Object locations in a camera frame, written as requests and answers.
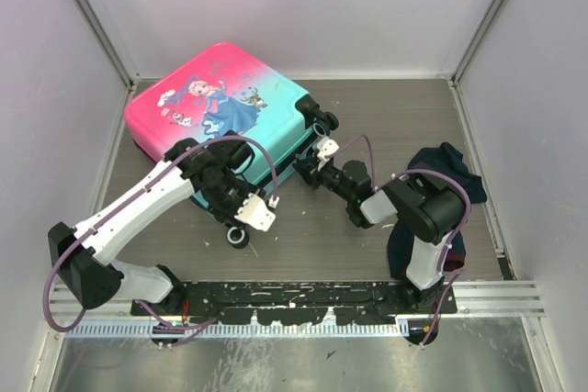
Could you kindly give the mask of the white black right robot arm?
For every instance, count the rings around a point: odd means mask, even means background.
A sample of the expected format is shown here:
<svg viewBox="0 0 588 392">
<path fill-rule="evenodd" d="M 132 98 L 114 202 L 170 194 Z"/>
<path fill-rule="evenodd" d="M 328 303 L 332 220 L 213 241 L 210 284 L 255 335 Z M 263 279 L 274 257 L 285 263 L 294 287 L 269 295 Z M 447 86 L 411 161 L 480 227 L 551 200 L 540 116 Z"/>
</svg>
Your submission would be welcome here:
<svg viewBox="0 0 588 392">
<path fill-rule="evenodd" d="M 392 177 L 376 188 L 361 161 L 339 169 L 332 160 L 308 158 L 294 162 L 304 182 L 325 187 L 346 202 L 351 222 L 368 229 L 395 217 L 388 257 L 392 277 L 401 282 L 401 299 L 412 312 L 422 313 L 435 303 L 447 275 L 454 239 L 469 218 L 471 202 L 452 178 L 421 162 L 416 169 Z"/>
</svg>

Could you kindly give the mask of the pink teal suitcase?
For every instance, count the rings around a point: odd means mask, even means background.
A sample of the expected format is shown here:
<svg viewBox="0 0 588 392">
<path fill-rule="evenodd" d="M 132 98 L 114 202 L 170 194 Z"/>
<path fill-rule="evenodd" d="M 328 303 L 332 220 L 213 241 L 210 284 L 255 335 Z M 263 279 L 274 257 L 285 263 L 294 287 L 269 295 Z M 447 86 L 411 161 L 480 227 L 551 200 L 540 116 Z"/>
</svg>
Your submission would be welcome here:
<svg viewBox="0 0 588 392">
<path fill-rule="evenodd" d="M 178 141 L 232 133 L 261 150 L 240 170 L 265 196 L 293 174 L 293 163 L 339 126 L 302 86 L 230 42 L 216 43 L 126 105 L 136 146 L 158 162 Z"/>
</svg>

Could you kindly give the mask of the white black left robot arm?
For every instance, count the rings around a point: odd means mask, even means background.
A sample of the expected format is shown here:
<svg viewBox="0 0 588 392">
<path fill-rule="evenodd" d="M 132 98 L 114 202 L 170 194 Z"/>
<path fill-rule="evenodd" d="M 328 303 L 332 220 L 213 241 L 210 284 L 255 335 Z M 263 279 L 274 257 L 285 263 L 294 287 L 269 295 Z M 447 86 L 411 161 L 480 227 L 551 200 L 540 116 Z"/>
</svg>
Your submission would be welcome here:
<svg viewBox="0 0 588 392">
<path fill-rule="evenodd" d="M 178 141 L 132 189 L 93 217 L 48 232 L 49 279 L 61 278 L 83 311 L 111 299 L 149 304 L 164 315 L 182 312 L 186 286 L 166 266 L 124 263 L 123 248 L 154 220 L 179 202 L 202 195 L 205 209 L 227 227 L 235 248 L 247 246 L 247 228 L 267 230 L 274 220 L 262 187 L 242 179 L 241 168 L 261 150 L 234 133 L 199 143 Z"/>
</svg>

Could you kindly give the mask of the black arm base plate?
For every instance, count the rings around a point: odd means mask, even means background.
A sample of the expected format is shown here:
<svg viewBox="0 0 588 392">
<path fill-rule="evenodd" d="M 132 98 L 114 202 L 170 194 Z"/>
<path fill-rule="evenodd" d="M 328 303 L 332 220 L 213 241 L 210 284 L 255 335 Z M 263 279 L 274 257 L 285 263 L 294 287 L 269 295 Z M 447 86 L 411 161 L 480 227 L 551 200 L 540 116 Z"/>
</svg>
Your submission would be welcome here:
<svg viewBox="0 0 588 392">
<path fill-rule="evenodd" d="M 432 314 L 442 292 L 438 287 L 423 299 L 394 282 L 197 282 L 186 285 L 180 310 L 192 323 L 316 325 L 332 313 L 338 326 L 379 325 L 402 314 Z"/>
</svg>

